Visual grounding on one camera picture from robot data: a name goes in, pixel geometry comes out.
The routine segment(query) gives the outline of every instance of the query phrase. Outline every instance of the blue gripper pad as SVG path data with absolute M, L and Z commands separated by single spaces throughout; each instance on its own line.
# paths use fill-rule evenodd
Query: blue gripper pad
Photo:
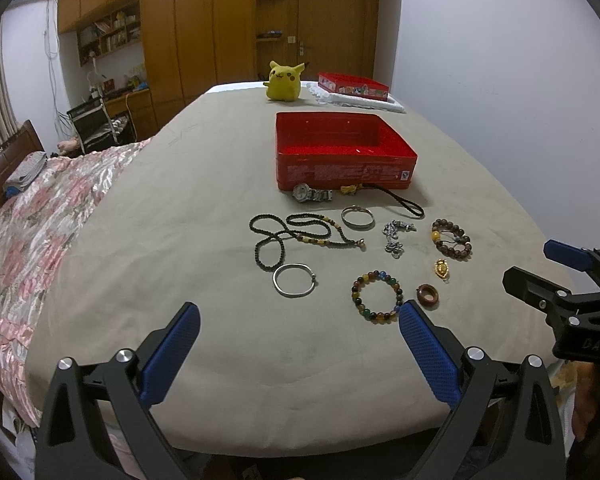
M 189 303 L 142 370 L 141 404 L 148 408 L 164 400 L 199 333 L 200 311 Z
M 436 399 L 454 409 L 462 396 L 455 363 L 410 302 L 401 306 L 398 323 Z
M 587 251 L 556 240 L 549 240 L 544 244 L 544 256 L 552 262 L 558 262 L 580 272 L 592 268 L 591 257 Z

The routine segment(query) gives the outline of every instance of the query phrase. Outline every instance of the red box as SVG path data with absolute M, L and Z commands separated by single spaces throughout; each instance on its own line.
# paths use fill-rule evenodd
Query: red box
M 336 94 L 354 95 L 376 101 L 388 101 L 389 99 L 388 86 L 366 77 L 319 72 L 318 86 L 327 92 Z
M 380 184 L 406 189 L 418 155 L 374 114 L 280 112 L 276 118 L 278 187 L 317 189 Z

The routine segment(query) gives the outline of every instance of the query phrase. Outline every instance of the bed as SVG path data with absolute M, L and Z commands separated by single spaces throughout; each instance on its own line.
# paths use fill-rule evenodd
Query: bed
M 130 144 L 76 159 L 49 159 L 20 195 L 2 186 L 40 140 L 27 121 L 0 152 L 0 390 L 36 426 L 24 362 L 45 297 L 67 249 L 124 168 L 147 144 Z
M 342 111 L 318 105 L 306 89 L 292 104 L 267 101 L 263 88 L 210 92 L 138 153 L 47 289 L 24 363 L 33 406 L 42 406 L 59 358 L 106 361 L 120 348 L 136 348 L 193 301 L 202 314 L 200 337 L 166 400 L 152 408 L 174 446 L 289 456 L 435 427 L 448 408 L 431 394 L 396 324 L 366 322 L 351 302 L 353 280 L 374 269 L 400 279 L 410 297 L 433 282 L 441 300 L 432 320 L 466 345 L 500 360 L 536 353 L 552 361 L 551 330 L 541 314 L 504 293 L 502 273 L 518 265 L 565 286 L 570 280 L 544 259 L 542 233 L 478 162 L 410 110 L 377 112 L 419 155 L 404 195 L 427 214 L 417 232 L 401 235 L 406 252 L 394 260 L 384 251 L 382 225 L 404 216 L 389 197 L 368 191 L 299 204 L 279 192 L 274 122 L 290 110 Z M 352 203 L 376 216 L 376 228 L 364 235 L 366 251 L 289 241 L 287 262 L 308 264 L 318 286 L 305 298 L 278 295 L 254 262 L 260 237 L 249 231 L 250 219 L 304 211 L 337 219 Z M 456 221 L 474 245 L 470 261 L 450 262 L 449 284 L 433 272 L 436 218 Z M 277 254 L 263 257 L 275 261 Z M 378 287 L 365 291 L 365 301 L 382 308 L 390 294 Z M 109 412 L 106 419 L 114 423 Z

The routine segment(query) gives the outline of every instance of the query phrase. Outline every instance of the silver screw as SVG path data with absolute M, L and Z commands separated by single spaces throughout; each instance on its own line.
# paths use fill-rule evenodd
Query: silver screw
M 129 350 L 129 348 L 125 348 L 120 350 L 117 354 L 116 354 L 116 361 L 118 361 L 119 363 L 126 363 L 131 361 L 131 358 L 134 356 L 134 352 L 132 350 Z
M 63 357 L 58 361 L 58 368 L 61 370 L 68 370 L 74 364 L 74 360 L 70 357 Z
M 537 355 L 530 355 L 526 360 L 529 361 L 529 364 L 532 365 L 533 368 L 539 368 L 542 366 L 542 359 Z
M 466 354 L 469 356 L 469 359 L 473 359 L 474 361 L 479 361 L 484 358 L 484 352 L 476 346 L 472 346 L 466 351 Z

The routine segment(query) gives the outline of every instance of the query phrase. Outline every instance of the beige tablecloth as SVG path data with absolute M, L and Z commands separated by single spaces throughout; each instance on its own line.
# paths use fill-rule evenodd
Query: beige tablecloth
M 80 364 L 136 348 L 184 301 L 200 307 L 202 330 L 166 400 L 152 413 L 170 442 L 203 452 L 281 456 L 344 450 L 439 424 L 437 402 L 397 323 L 373 324 L 350 297 L 362 272 L 387 270 L 407 297 L 433 283 L 434 323 L 492 358 L 550 361 L 553 338 L 543 316 L 509 297 L 502 274 L 517 265 L 569 286 L 566 272 L 542 256 L 544 237 L 509 193 L 453 140 L 414 112 L 378 112 L 418 153 L 402 192 L 427 213 L 416 233 L 400 234 L 406 252 L 384 251 L 382 226 L 404 210 L 367 190 L 327 204 L 296 203 L 276 186 L 274 122 L 282 110 L 360 111 L 318 106 L 302 89 L 294 104 L 268 102 L 263 89 L 203 95 L 152 140 L 91 216 L 46 298 L 26 362 L 34 402 L 59 358 Z M 253 258 L 259 235 L 249 220 L 270 212 L 323 211 L 339 219 L 357 203 L 376 227 L 366 251 L 290 240 L 287 262 L 318 275 L 313 294 L 287 299 Z M 450 261 L 450 282 L 433 273 L 436 218 L 472 238 L 470 261 Z M 355 233 L 346 230 L 356 237 Z M 263 258 L 273 262 L 275 247 Z M 301 288 L 302 275 L 286 286 Z M 394 302 L 383 283 L 363 292 L 368 306 Z

